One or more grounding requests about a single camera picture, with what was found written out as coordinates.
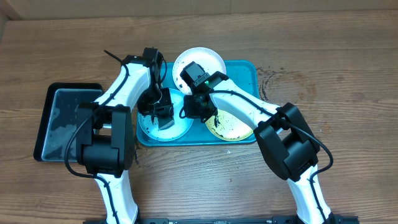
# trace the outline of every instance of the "table surface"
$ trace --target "table surface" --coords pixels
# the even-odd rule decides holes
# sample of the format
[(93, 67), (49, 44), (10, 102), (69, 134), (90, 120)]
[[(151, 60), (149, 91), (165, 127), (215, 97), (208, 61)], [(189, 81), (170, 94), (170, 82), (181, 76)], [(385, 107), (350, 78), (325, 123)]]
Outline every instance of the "table surface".
[[(398, 11), (123, 17), (8, 22), (0, 45), (0, 223), (81, 223), (106, 216), (93, 180), (32, 153), (47, 87), (108, 88), (119, 57), (157, 47), (172, 62), (203, 46), (257, 68), (261, 98), (295, 103), (333, 167), (320, 174), (334, 213), (393, 223), (398, 213)], [(137, 147), (130, 170), (143, 217), (295, 214), (258, 145)], [(327, 164), (324, 152), (320, 166)], [(83, 172), (84, 167), (74, 166)]]

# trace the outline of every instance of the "rectangular tray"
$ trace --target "rectangular tray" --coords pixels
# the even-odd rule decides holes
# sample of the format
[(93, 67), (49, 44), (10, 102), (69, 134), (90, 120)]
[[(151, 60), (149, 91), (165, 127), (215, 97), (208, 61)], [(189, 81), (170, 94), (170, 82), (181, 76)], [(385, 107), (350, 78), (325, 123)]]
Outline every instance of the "rectangular tray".
[[(226, 60), (226, 74), (232, 79), (235, 84), (242, 90), (259, 97), (259, 89), (257, 85), (257, 73), (254, 65), (247, 60)], [(173, 62), (167, 63), (167, 74), (163, 82), (163, 87), (169, 87), (178, 90), (173, 81)], [(163, 66), (160, 74), (164, 74), (165, 68)], [(173, 141), (157, 141), (150, 138), (137, 125), (137, 138), (145, 146), (195, 146), (195, 145), (220, 145), (220, 144), (248, 144), (256, 141), (256, 138), (251, 134), (246, 139), (240, 141), (224, 141), (214, 136), (207, 126), (200, 122), (199, 119), (193, 120), (193, 124), (188, 132), (179, 139)]]

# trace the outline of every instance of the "white object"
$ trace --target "white object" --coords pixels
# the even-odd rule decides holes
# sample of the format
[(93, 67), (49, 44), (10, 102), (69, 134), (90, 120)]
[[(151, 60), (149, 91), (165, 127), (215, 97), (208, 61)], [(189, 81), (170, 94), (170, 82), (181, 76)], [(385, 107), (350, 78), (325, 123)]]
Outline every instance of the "white object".
[(180, 110), (184, 104), (184, 94), (178, 90), (170, 89), (170, 97), (174, 109), (174, 125), (160, 130), (157, 118), (154, 118), (152, 123), (150, 116), (143, 116), (138, 114), (138, 123), (142, 130), (152, 139), (158, 141), (171, 141), (182, 137), (191, 128), (193, 119), (184, 118), (179, 116)]
[(189, 86), (182, 80), (182, 70), (191, 62), (196, 62), (203, 67), (205, 72), (212, 75), (219, 71), (226, 74), (224, 60), (214, 51), (205, 47), (195, 47), (184, 51), (173, 66), (173, 81), (175, 86), (185, 95), (192, 95)]
[[(214, 87), (214, 90), (231, 90), (240, 93), (272, 114), (276, 114), (276, 108), (279, 107), (278, 105), (264, 102), (243, 91), (231, 79), (220, 82)], [(243, 121), (253, 130), (258, 127), (260, 121), (267, 121), (270, 118), (269, 115), (262, 113), (240, 96), (231, 95), (228, 93), (212, 93), (210, 94), (210, 98), (218, 109), (227, 111)]]
[[(136, 64), (136, 63), (129, 63), (126, 65), (129, 69), (129, 76), (119, 90), (119, 92), (113, 97), (113, 99), (106, 104), (107, 106), (116, 106), (116, 105), (123, 105), (129, 106), (130, 111), (134, 108), (134, 105), (137, 103), (138, 98), (141, 94), (148, 89), (150, 85), (150, 70), (149, 68)], [(115, 89), (120, 85), (123, 81), (124, 77), (126, 76), (126, 69), (124, 66), (121, 67), (121, 71), (119, 76), (116, 80), (112, 83), (111, 87), (98, 97), (95, 102), (102, 104), (105, 100), (107, 100), (112, 94)], [(110, 124), (104, 124), (104, 128), (111, 128)]]
[[(138, 206), (132, 199), (129, 171), (124, 170), (120, 178), (115, 178), (111, 174), (98, 174), (109, 183), (111, 194), (113, 198), (113, 205), (118, 214), (120, 224), (133, 224), (136, 222), (138, 215)], [(116, 224), (116, 219), (113, 217), (111, 204), (109, 202), (109, 195), (104, 183), (95, 179), (99, 189), (101, 190), (102, 197), (104, 198), (106, 208), (106, 223)]]
[[(294, 182), (293, 180), (290, 179), (287, 180), (290, 190), (292, 191), (294, 200), (296, 201), (297, 216), (301, 219), (301, 221), (303, 221), (306, 224), (323, 223), (323, 217), (321, 215), (320, 210), (318, 209), (309, 181), (310, 176), (317, 170), (318, 170), (318, 165), (315, 165), (313, 167), (308, 168), (300, 176), (299, 181)], [(323, 199), (317, 175), (313, 178), (313, 181), (314, 181), (313, 186), (315, 188), (315, 192), (317, 193), (319, 204), (323, 209), (323, 214), (325, 214), (325, 217), (328, 218), (329, 214), (331, 213), (331, 210), (328, 207), (328, 205), (325, 203), (325, 199)]]

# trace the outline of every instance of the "yellow plate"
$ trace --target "yellow plate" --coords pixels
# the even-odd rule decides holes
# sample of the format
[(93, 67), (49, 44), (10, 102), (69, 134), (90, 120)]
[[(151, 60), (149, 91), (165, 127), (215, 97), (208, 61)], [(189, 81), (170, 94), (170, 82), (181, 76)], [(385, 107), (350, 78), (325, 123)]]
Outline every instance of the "yellow plate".
[(240, 141), (253, 133), (248, 125), (223, 110), (218, 110), (217, 116), (206, 121), (206, 126), (216, 137), (225, 141)]

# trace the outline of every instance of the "teal tray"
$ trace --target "teal tray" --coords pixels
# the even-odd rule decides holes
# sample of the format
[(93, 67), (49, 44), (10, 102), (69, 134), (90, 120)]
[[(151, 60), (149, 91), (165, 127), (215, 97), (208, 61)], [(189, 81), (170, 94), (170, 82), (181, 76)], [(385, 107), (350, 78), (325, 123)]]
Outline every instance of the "teal tray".
[[(232, 79), (235, 84), (242, 90), (252, 94), (255, 97), (259, 97), (259, 89), (257, 85), (257, 73), (254, 65), (247, 60), (226, 60), (226, 74)], [(173, 81), (173, 62), (167, 63), (167, 74), (163, 81), (163, 87), (169, 87), (178, 90)], [(162, 68), (160, 74), (164, 73), (165, 68)], [(214, 136), (206, 124), (200, 122), (199, 119), (195, 119), (192, 123), (191, 128), (188, 132), (179, 139), (173, 141), (157, 141), (150, 138), (137, 124), (137, 138), (145, 146), (195, 146), (195, 145), (220, 145), (220, 144), (248, 144), (256, 141), (256, 138), (251, 134), (246, 139), (240, 141), (224, 141)]]

